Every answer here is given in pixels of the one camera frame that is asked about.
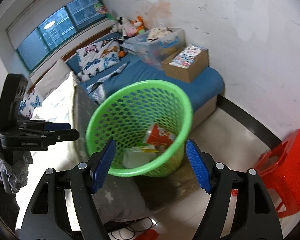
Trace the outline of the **left grey knit glove hand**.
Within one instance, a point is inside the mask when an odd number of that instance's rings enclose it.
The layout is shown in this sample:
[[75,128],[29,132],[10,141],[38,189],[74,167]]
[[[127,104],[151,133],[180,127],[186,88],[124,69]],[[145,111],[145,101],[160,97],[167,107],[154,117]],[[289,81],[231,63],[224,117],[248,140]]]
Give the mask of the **left grey knit glove hand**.
[[33,163],[30,152],[22,152],[22,154],[22,158],[11,166],[0,153],[0,183],[2,183],[2,174],[6,175],[8,187],[13,194],[18,193],[22,187],[27,185],[29,165]]

